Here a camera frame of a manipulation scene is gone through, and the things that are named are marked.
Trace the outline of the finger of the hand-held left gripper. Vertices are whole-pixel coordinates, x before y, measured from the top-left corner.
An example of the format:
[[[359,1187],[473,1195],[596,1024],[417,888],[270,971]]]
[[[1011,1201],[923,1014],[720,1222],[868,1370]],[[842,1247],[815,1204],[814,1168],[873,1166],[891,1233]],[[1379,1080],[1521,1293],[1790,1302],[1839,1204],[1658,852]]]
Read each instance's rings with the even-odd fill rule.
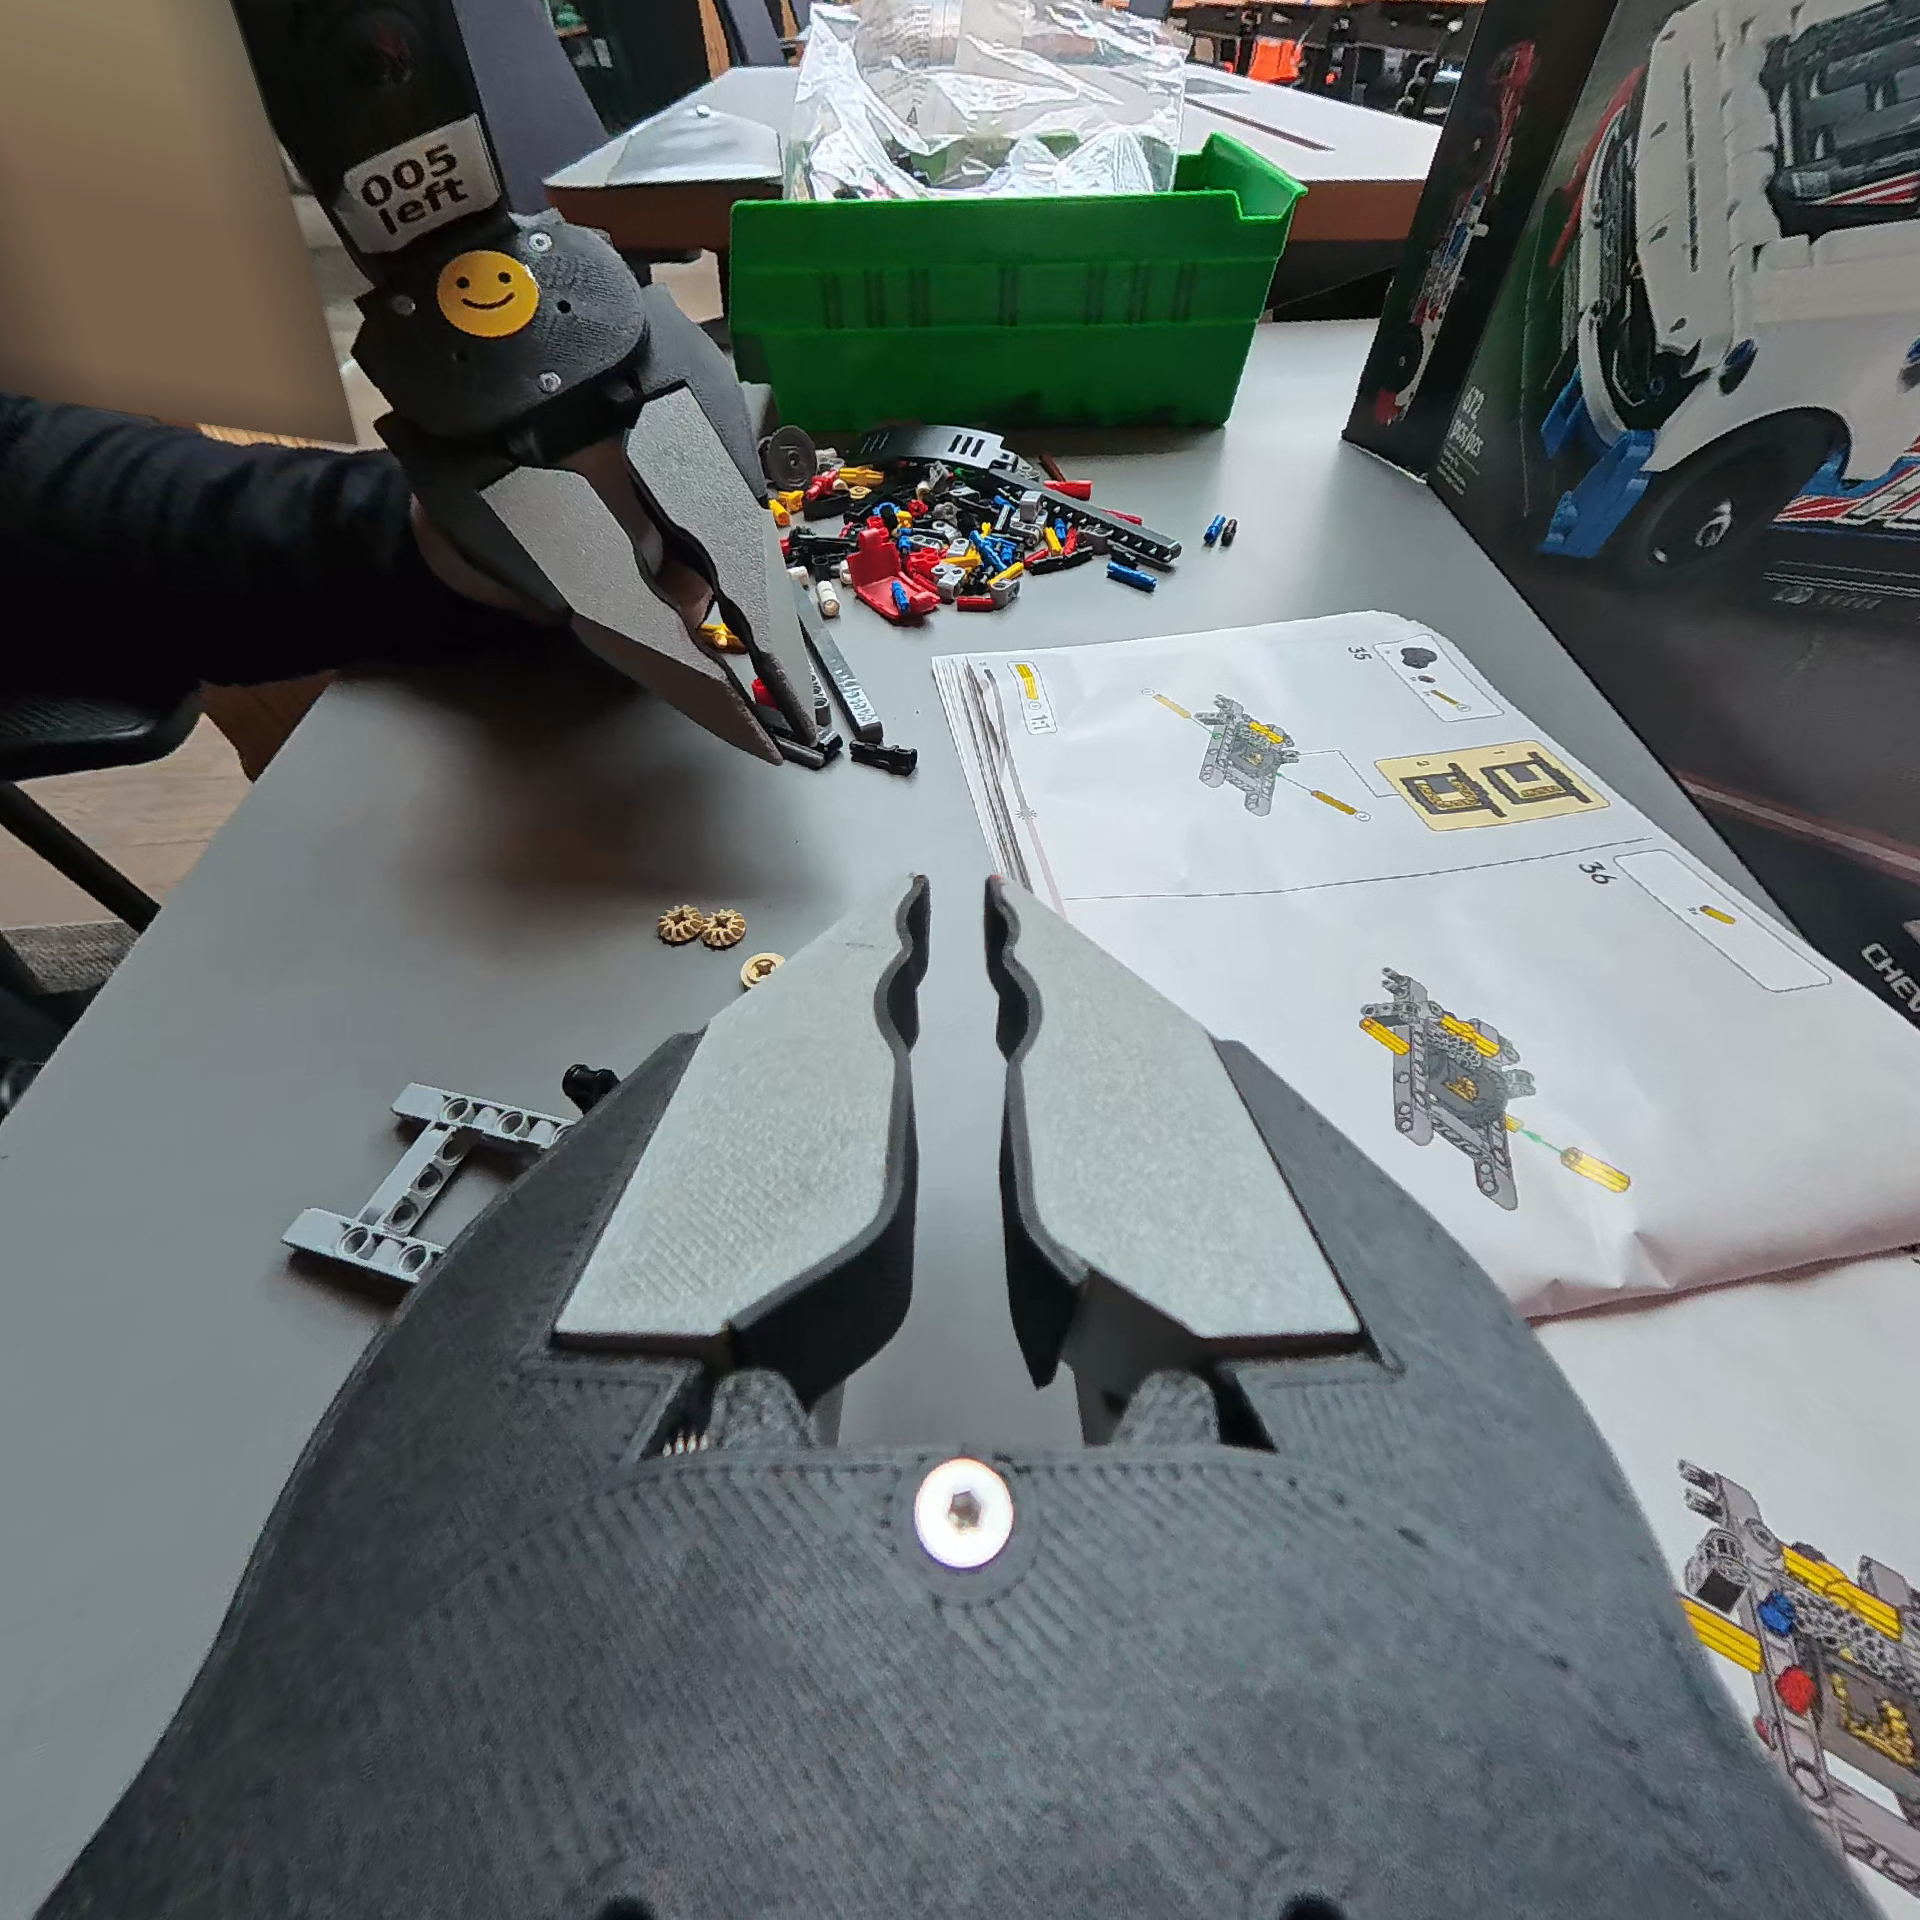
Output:
[[[646,586],[637,551],[637,493],[623,445],[594,445],[561,467],[511,467],[481,491],[484,559],[522,599],[569,611],[594,661],[709,730],[689,710],[716,680],[692,661],[677,615]],[[778,747],[738,747],[779,763]]]
[[[822,735],[822,694],[782,570],[757,438],[754,387],[681,381],[646,398],[623,445],[646,586],[716,680],[716,693],[701,693],[689,711],[738,747],[778,747],[772,730],[801,741]],[[709,616],[725,616],[748,651],[728,656],[709,648],[697,635]]]

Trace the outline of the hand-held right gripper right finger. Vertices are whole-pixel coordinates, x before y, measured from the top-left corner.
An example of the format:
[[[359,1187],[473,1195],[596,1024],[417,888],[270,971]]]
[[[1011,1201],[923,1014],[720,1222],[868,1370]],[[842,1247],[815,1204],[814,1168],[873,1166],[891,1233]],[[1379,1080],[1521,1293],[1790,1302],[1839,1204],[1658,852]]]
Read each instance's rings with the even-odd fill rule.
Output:
[[[989,877],[1003,1268],[1034,1386],[1361,1353],[1361,1317],[1215,1037]]]

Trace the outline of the light grey frame assembly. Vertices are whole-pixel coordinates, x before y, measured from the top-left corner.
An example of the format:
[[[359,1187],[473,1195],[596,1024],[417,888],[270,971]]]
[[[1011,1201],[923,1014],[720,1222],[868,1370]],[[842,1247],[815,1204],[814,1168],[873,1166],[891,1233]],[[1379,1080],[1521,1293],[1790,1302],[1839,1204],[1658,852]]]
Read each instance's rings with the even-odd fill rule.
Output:
[[[448,1254],[428,1228],[473,1160],[520,1176],[573,1129],[557,1113],[430,1084],[402,1087],[390,1116],[402,1129],[395,1166],[351,1211],[302,1209],[282,1233],[292,1258],[415,1287]]]

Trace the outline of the person's left forearm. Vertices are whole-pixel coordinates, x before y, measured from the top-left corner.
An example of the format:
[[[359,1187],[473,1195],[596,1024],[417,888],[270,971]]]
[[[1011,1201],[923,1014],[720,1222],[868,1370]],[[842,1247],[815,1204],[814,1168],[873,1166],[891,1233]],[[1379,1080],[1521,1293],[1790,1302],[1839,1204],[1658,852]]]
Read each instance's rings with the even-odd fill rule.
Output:
[[[3,395],[3,693],[182,694],[556,629],[443,588],[411,495],[388,450]]]

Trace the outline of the person's left hand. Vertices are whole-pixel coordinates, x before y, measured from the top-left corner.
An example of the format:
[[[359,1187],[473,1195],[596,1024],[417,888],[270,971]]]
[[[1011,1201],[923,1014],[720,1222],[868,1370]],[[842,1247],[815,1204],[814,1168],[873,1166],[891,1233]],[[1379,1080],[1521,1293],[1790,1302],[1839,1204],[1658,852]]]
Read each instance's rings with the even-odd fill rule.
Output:
[[[471,559],[443,537],[443,530],[424,513],[417,495],[407,499],[407,530],[415,547],[420,551],[424,568],[454,595],[481,604],[486,611],[501,611],[520,619],[538,628],[563,628],[570,619],[569,611],[548,611],[532,599],[522,599],[514,588],[499,586],[484,568],[471,564]]]

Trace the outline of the race car set box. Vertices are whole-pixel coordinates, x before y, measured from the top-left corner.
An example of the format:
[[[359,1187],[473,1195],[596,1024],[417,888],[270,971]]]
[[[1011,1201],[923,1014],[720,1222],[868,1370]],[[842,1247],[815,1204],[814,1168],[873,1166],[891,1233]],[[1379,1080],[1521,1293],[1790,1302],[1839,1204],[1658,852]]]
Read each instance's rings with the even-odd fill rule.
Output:
[[[1484,2],[1344,441],[1917,1024],[1917,2]]]

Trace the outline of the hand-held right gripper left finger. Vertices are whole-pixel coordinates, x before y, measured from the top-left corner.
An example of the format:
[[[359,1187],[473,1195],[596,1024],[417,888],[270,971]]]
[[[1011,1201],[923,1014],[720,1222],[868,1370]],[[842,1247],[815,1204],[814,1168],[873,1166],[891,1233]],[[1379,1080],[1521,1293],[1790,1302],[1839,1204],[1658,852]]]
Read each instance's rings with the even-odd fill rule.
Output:
[[[716,1014],[614,1186],[553,1324],[832,1396],[910,1302],[910,1048],[931,885],[895,876]]]

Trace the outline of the red panel piece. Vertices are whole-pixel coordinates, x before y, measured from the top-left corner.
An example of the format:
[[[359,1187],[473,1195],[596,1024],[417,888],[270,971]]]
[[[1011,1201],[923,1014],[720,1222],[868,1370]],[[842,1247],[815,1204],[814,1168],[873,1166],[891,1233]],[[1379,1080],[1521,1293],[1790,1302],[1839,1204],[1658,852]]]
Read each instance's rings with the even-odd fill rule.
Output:
[[[904,564],[899,539],[878,524],[856,533],[845,575],[856,601],[899,628],[922,623],[944,604],[926,575]]]

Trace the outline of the white instruction booklet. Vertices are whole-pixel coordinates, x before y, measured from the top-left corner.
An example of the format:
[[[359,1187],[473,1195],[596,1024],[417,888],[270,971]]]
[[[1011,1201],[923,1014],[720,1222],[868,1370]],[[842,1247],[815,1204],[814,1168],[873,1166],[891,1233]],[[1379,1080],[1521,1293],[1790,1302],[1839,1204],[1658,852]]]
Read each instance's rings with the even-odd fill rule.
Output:
[[[935,687],[991,867],[1571,1324],[1748,1750],[1917,1916],[1917,1036],[1407,616]]]

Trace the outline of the pile of small building pieces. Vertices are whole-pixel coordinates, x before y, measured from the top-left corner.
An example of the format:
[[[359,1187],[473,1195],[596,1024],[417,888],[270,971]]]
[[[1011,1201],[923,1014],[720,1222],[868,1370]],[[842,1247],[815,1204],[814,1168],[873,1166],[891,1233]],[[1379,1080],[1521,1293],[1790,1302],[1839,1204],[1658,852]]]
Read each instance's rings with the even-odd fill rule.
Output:
[[[825,619],[852,604],[864,607],[856,601],[845,559],[856,545],[856,533],[868,524],[885,527],[885,533],[899,539],[904,564],[926,575],[940,590],[940,611],[1006,611],[1031,578],[1076,568],[1098,568],[1134,590],[1154,590],[1159,578],[1173,570],[1124,564],[1111,556],[1072,547],[1065,559],[1051,562],[1023,559],[1011,539],[1015,509],[996,495],[989,472],[944,465],[856,467],[850,465],[852,450],[838,455],[825,445],[815,445],[815,450],[815,479],[794,493],[771,491],[771,515],[779,533],[779,556],[794,588],[801,599],[809,599]],[[1020,455],[1011,472],[1038,483],[1065,483],[1074,493],[1084,485],[1091,493],[1086,479],[1067,479],[1051,459],[1029,459]]]

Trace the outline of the clear plastic bags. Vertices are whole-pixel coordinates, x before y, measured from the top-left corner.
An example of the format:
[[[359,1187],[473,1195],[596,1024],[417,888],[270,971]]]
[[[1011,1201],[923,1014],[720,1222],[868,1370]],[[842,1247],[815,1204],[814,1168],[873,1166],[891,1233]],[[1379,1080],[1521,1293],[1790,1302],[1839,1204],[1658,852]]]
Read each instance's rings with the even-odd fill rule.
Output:
[[[1112,200],[1173,188],[1189,37],[1103,2],[814,2],[790,201]]]

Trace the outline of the long dark grey beam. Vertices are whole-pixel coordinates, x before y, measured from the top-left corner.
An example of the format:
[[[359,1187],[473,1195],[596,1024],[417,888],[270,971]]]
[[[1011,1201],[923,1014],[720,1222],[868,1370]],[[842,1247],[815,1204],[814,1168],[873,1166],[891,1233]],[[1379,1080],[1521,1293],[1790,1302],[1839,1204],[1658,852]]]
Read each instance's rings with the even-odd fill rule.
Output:
[[[1182,543],[1149,530],[1142,519],[1103,509],[1080,485],[1038,483],[1031,477],[989,472],[996,495],[1015,509],[1011,539],[1023,559],[1065,559],[1072,551],[1095,551],[1170,570],[1182,559]]]
[[[885,743],[878,710],[873,706],[864,687],[852,674],[836,637],[828,635],[828,619],[822,619],[819,607],[809,599],[801,599],[795,611],[801,611],[805,652],[814,656],[814,667],[819,669],[822,684],[828,687],[828,694],[832,694],[836,710],[842,711],[852,741],[857,741],[864,747]]]

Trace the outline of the green storage bin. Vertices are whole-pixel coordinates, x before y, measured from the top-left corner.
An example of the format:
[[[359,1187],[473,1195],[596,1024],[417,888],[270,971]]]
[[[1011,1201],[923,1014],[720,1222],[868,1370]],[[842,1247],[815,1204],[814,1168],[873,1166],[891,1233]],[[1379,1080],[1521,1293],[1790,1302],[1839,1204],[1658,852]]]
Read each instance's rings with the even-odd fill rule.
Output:
[[[732,356],[801,429],[1217,429],[1310,186],[1210,133],[1170,193],[732,205]]]

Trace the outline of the black mesh office chair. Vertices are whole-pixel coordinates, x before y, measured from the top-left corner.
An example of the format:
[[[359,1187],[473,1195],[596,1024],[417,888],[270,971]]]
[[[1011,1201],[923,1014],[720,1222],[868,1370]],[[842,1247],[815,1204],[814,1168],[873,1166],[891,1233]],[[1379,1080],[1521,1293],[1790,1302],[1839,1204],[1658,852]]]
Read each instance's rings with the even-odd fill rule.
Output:
[[[112,698],[102,693],[3,694],[3,837],[108,907],[128,932],[156,922],[159,902],[27,792],[27,779],[143,767],[197,728],[197,693]],[[94,988],[46,988],[3,934],[3,1116],[82,1019]]]

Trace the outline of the black vented panel piece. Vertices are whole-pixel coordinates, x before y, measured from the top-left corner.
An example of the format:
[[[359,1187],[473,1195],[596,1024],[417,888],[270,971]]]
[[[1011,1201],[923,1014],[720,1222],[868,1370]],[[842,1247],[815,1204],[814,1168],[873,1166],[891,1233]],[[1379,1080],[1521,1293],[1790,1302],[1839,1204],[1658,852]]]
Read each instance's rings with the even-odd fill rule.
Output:
[[[1011,472],[1020,455],[991,430],[973,426],[881,426],[852,445],[850,465],[944,465],[973,467],[980,472]]]

